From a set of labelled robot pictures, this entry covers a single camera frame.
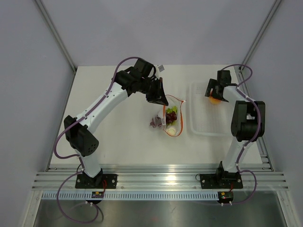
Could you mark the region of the peach fruit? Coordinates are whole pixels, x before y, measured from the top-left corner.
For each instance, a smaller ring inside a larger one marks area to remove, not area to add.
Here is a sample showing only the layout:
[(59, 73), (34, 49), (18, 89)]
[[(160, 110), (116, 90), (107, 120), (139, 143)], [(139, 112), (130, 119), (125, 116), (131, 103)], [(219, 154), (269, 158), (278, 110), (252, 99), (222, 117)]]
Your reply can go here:
[(209, 97), (209, 101), (210, 101), (210, 103), (213, 104), (213, 105), (218, 105), (218, 104), (221, 103), (221, 100), (216, 99), (216, 98), (213, 98), (212, 96)]

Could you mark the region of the red grape bunch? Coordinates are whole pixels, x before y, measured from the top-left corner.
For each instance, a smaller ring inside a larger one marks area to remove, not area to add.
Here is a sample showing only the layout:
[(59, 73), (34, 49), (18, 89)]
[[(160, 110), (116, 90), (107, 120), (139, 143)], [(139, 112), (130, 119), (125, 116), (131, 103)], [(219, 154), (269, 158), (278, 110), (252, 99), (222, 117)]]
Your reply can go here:
[(163, 126), (172, 126), (177, 123), (177, 114), (173, 111), (165, 114), (165, 119), (159, 115), (156, 115), (151, 119), (150, 126), (153, 128), (160, 128)]

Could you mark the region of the clear zip top bag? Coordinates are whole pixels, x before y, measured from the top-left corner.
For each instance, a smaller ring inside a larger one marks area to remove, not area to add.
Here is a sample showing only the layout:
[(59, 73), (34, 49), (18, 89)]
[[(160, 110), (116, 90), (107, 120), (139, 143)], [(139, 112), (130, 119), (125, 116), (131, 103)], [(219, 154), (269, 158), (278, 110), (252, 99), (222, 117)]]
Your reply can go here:
[(151, 118), (149, 127), (164, 131), (170, 137), (178, 137), (184, 126), (182, 105), (185, 100), (172, 95), (166, 95), (168, 106), (162, 106), (156, 115)]

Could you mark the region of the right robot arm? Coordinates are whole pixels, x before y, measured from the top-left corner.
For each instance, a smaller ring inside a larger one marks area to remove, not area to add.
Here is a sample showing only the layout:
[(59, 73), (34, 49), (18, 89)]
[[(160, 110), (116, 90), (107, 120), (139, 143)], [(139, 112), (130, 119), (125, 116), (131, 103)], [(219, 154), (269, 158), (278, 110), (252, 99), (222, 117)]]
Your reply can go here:
[(226, 187), (230, 183), (241, 183), (240, 163), (250, 145), (265, 132), (266, 105), (256, 101), (240, 90), (240, 86), (232, 83), (228, 70), (219, 70), (217, 79), (210, 79), (206, 97), (212, 97), (233, 105), (231, 133), (233, 140), (227, 156), (220, 162), (215, 174), (215, 183)]

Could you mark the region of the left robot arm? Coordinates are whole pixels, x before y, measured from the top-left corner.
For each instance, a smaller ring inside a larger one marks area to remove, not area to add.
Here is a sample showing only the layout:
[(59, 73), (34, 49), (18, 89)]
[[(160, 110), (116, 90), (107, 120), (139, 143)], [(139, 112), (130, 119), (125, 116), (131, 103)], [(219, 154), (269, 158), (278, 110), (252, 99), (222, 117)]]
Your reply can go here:
[(103, 170), (94, 152), (99, 141), (94, 132), (105, 117), (122, 101), (137, 92), (145, 95), (147, 102), (167, 106), (161, 69), (146, 60), (135, 57), (136, 63), (125, 70), (114, 71), (108, 89), (77, 117), (68, 115), (64, 119), (65, 137), (79, 155), (83, 166), (82, 179), (91, 188), (102, 184)]

